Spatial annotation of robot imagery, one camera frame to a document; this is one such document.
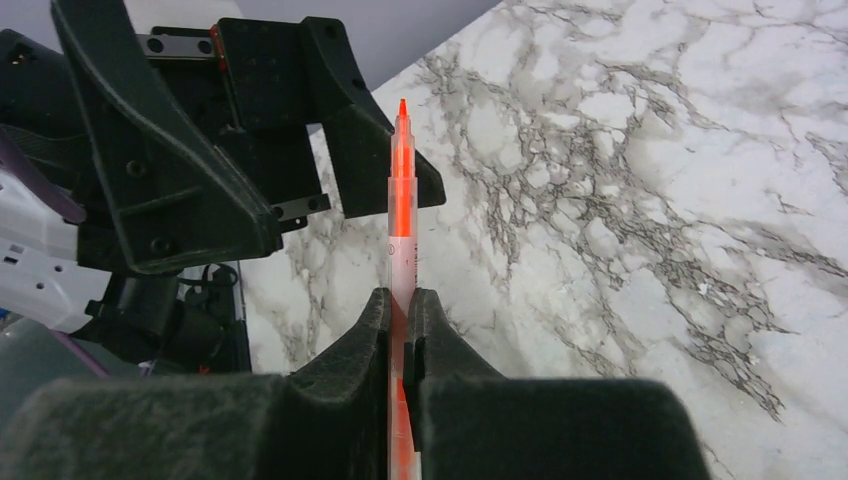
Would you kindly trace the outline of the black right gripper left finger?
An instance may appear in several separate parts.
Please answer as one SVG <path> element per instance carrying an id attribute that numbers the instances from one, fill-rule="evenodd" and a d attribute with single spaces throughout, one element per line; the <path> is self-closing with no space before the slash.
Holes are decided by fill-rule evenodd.
<path id="1" fill-rule="evenodd" d="M 5 479 L 384 479 L 388 291 L 289 375 L 60 379 L 1 437 Z"/>

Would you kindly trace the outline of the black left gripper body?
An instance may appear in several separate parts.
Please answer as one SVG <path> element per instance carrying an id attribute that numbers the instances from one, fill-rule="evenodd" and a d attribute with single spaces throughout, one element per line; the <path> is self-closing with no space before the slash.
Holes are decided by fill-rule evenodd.
<path id="1" fill-rule="evenodd" d="M 306 123 L 263 118 L 287 91 L 237 82 L 261 58 L 299 79 L 297 27 L 54 23 L 62 52 L 1 34 L 2 307 L 132 364 L 249 370 L 237 262 L 329 206 Z"/>

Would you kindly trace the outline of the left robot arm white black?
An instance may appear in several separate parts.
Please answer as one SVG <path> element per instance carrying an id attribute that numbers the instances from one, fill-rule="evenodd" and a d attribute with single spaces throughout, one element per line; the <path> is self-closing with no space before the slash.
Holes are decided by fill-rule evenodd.
<path id="1" fill-rule="evenodd" d="M 385 213 L 394 126 L 337 19 L 233 1 L 53 1 L 1 33 L 1 304 L 131 364 L 247 372 L 241 260 L 327 211 Z"/>

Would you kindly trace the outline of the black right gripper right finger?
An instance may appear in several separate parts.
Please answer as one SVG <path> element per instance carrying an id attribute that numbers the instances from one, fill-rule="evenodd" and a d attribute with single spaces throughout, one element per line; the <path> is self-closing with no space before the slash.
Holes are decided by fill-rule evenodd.
<path id="1" fill-rule="evenodd" d="M 632 378 L 514 379 L 417 289 L 405 342 L 406 393 L 427 479 L 706 479 L 682 402 Z"/>

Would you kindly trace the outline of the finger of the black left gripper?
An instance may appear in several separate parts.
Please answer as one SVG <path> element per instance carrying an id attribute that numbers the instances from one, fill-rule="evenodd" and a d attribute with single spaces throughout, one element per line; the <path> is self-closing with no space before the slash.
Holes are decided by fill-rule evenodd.
<path id="1" fill-rule="evenodd" d="M 368 90 L 341 21 L 306 17 L 301 41 L 341 210 L 347 219 L 383 214 L 395 129 Z"/>
<path id="2" fill-rule="evenodd" d="M 269 203 L 150 66 L 120 1 L 55 1 L 95 169 L 128 267 L 159 274 L 268 256 Z"/>

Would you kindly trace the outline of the orange translucent pen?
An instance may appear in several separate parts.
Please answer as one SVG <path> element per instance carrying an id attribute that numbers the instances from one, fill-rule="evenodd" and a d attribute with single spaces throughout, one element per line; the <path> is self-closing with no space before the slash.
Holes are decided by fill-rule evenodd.
<path id="1" fill-rule="evenodd" d="M 418 179 L 415 137 L 405 99 L 399 102 L 395 133 L 391 137 L 388 193 L 388 280 L 391 295 L 388 477 L 410 480 L 420 477 L 410 407 L 404 389 L 405 341 L 409 310 L 417 287 Z"/>

